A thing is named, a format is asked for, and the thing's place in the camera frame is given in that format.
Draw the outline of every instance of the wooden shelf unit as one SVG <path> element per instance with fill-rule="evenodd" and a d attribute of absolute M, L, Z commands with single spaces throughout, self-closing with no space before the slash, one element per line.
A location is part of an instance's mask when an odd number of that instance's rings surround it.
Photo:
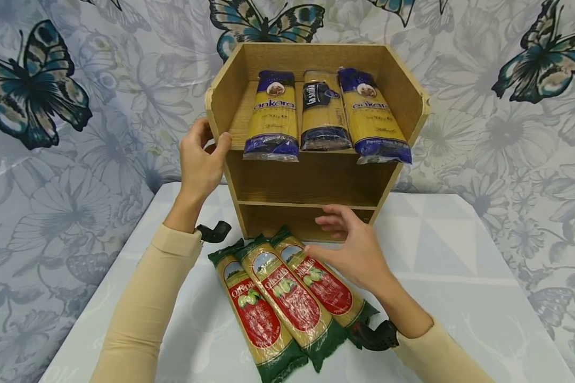
<path fill-rule="evenodd" d="M 204 97 L 213 136 L 232 134 L 225 174 L 246 238 L 272 236 L 287 223 L 297 237 L 331 241 L 314 218 L 329 203 L 348 205 L 373 223 L 402 164 L 356 165 L 353 150 L 300 152 L 299 162 L 245 161 L 244 143 L 260 70 L 288 70 L 296 77 L 299 131 L 305 70 L 335 72 L 340 66 L 369 72 L 392 109 L 409 145 L 429 114 L 429 98 L 390 48 L 376 44 L 239 44 Z"/>

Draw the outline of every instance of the floral backdrop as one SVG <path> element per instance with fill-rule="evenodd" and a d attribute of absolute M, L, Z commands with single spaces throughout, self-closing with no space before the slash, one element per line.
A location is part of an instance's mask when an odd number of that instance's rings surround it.
<path fill-rule="evenodd" d="M 37 381 L 243 40 L 391 45 L 396 190 L 471 203 L 575 374 L 575 1 L 0 1 L 0 382 Z"/>

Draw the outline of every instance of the red label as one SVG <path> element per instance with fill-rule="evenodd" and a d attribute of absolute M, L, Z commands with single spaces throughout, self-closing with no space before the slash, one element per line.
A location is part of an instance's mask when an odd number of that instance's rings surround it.
<path fill-rule="evenodd" d="M 317 325 L 321 318 L 317 302 L 283 262 L 262 281 L 262 285 L 297 330 L 308 331 Z"/>
<path fill-rule="evenodd" d="M 353 296 L 334 274 L 315 259 L 305 257 L 294 270 L 332 315 L 343 315 L 351 309 Z"/>
<path fill-rule="evenodd" d="M 228 292 L 250 342 L 258 348 L 272 346 L 281 334 L 281 323 L 268 302 L 262 298 L 258 287 L 251 279 L 246 279 L 232 286 Z"/>

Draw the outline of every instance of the beige sleeve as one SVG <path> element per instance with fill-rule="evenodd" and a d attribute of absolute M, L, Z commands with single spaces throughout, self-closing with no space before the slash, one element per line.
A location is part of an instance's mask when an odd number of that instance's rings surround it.
<path fill-rule="evenodd" d="M 396 355 L 424 383 L 494 383 L 436 320 L 420 338 L 398 340 Z"/>
<path fill-rule="evenodd" d="M 176 296 L 201 248 L 199 231 L 159 227 L 115 307 L 91 382 L 154 382 Z"/>

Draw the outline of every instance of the ankara pasta package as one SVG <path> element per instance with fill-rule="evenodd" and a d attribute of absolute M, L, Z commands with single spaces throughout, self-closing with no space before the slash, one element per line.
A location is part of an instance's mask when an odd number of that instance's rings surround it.
<path fill-rule="evenodd" d="M 235 257 L 319 372 L 324 359 L 347 339 L 347 332 L 261 234 Z"/>
<path fill-rule="evenodd" d="M 296 118 L 294 73 L 260 72 L 243 158 L 297 162 Z"/>
<path fill-rule="evenodd" d="M 347 329 L 349 340 L 361 348 L 360 342 L 352 335 L 352 329 L 356 322 L 368 325 L 371 317 L 379 311 L 351 289 L 331 268 L 305 255 L 304 244 L 292 235 L 287 226 L 281 227 L 270 243 L 287 267 L 307 285 L 336 321 Z"/>
<path fill-rule="evenodd" d="M 301 149 L 312 152 L 351 149 L 336 73 L 307 70 L 304 78 Z"/>
<path fill-rule="evenodd" d="M 360 154 L 357 164 L 411 164 L 411 148 L 373 76 L 354 68 L 341 68 L 339 83 L 354 149 Z"/>
<path fill-rule="evenodd" d="M 307 364 L 308 358 L 234 257 L 243 247 L 240 239 L 232 246 L 209 254 L 208 258 L 228 296 L 262 383 L 280 383 L 292 371 Z"/>

